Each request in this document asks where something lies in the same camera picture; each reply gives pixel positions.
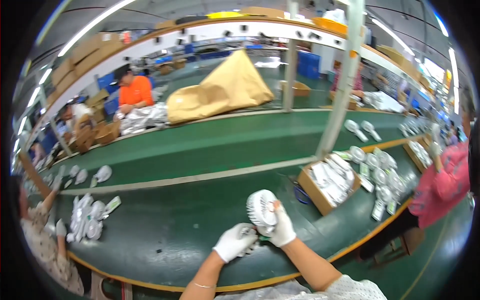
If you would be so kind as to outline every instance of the black hat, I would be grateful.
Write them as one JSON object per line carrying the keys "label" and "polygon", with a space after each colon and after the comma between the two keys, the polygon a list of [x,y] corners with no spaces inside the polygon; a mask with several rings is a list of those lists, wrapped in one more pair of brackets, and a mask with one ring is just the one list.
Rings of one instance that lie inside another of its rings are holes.
{"label": "black hat", "polygon": [[119,84],[120,80],[122,79],[123,76],[127,75],[128,72],[130,72],[130,64],[123,65],[116,69],[113,72],[113,82],[110,83],[110,85],[117,85]]}

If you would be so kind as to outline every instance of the hair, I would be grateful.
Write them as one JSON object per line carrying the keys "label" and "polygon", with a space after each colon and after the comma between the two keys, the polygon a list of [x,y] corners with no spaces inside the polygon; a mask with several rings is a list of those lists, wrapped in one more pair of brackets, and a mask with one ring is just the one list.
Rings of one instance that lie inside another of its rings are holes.
{"label": "hair", "polygon": [[13,200],[13,209],[15,210],[14,212],[18,215],[20,215],[20,189],[22,187],[22,177],[19,175],[11,175],[10,176],[10,186],[12,189],[12,200]]}

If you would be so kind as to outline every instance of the blue bin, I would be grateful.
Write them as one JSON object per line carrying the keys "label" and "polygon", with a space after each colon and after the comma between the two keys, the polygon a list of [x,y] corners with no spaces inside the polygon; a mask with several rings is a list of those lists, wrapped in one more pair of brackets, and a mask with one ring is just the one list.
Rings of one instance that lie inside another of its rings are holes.
{"label": "blue bin", "polygon": [[105,109],[107,115],[113,115],[119,108],[119,98],[116,97],[108,102],[105,102],[103,104],[103,108]]}

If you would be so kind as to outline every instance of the hand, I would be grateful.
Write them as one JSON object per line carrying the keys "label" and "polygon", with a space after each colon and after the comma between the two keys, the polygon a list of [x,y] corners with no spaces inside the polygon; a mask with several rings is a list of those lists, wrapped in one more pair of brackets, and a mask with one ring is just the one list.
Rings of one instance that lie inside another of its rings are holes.
{"label": "hand", "polygon": [[222,234],[215,247],[213,247],[213,250],[218,253],[218,256],[220,256],[225,263],[230,262],[257,241],[258,235],[256,234],[245,234],[240,237],[242,229],[252,227],[253,225],[248,223],[235,225]]}
{"label": "hand", "polygon": [[122,106],[120,106],[120,111],[123,113],[123,114],[128,114],[129,112],[131,112],[133,109],[133,106],[130,105],[130,104],[124,104]]}
{"label": "hand", "polygon": [[63,223],[62,219],[60,219],[57,222],[56,231],[57,231],[57,236],[60,236],[60,237],[67,236],[67,228],[65,227],[65,224]]}
{"label": "hand", "polygon": [[[292,221],[287,215],[282,203],[278,201],[276,202],[276,205],[277,207],[275,209],[275,213],[276,217],[278,218],[278,223],[275,226],[270,241],[272,244],[280,248],[293,241],[297,237],[297,234],[293,230]],[[257,230],[262,233],[261,227],[258,227]]]}
{"label": "hand", "polygon": [[437,156],[440,155],[440,153],[442,153],[442,149],[440,145],[437,144],[437,142],[432,141],[430,143],[430,147],[428,148],[428,153],[430,154],[431,158],[436,158]]}
{"label": "hand", "polygon": [[58,192],[60,190],[61,186],[61,179],[60,175],[55,176],[55,179],[53,180],[52,183],[52,190]]}

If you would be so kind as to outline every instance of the woman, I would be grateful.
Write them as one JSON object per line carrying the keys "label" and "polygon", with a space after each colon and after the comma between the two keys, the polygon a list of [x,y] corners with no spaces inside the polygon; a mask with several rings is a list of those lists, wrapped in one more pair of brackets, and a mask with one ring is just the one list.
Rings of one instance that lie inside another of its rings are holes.
{"label": "woman", "polygon": [[462,125],[470,140],[449,146],[443,152],[437,143],[432,142],[429,152],[433,164],[420,178],[408,209],[359,248],[359,260],[373,257],[391,240],[411,228],[423,229],[434,224],[462,201],[469,191],[478,196],[479,121],[476,119],[476,130],[470,133],[470,122],[476,115],[473,98],[468,90],[462,93],[462,109]]}
{"label": "woman", "polygon": [[222,267],[235,259],[239,253],[251,247],[258,236],[254,233],[240,235],[242,229],[252,224],[240,223],[225,231],[204,261],[195,277],[187,285],[180,300],[386,300],[378,286],[371,281],[355,281],[340,273],[327,260],[308,248],[293,230],[292,221],[280,201],[276,202],[278,223],[269,241],[279,247],[300,271],[303,278],[318,293],[312,294],[296,280],[275,286],[228,292],[215,297],[216,284]]}
{"label": "woman", "polygon": [[82,272],[78,272],[77,267],[68,259],[65,246],[67,229],[62,219],[57,222],[55,238],[45,229],[61,179],[59,176],[55,178],[52,192],[35,208],[30,207],[19,176],[12,176],[12,190],[16,193],[14,199],[25,240],[38,264],[63,288],[83,296],[90,290],[91,271],[83,267],[80,268]]}

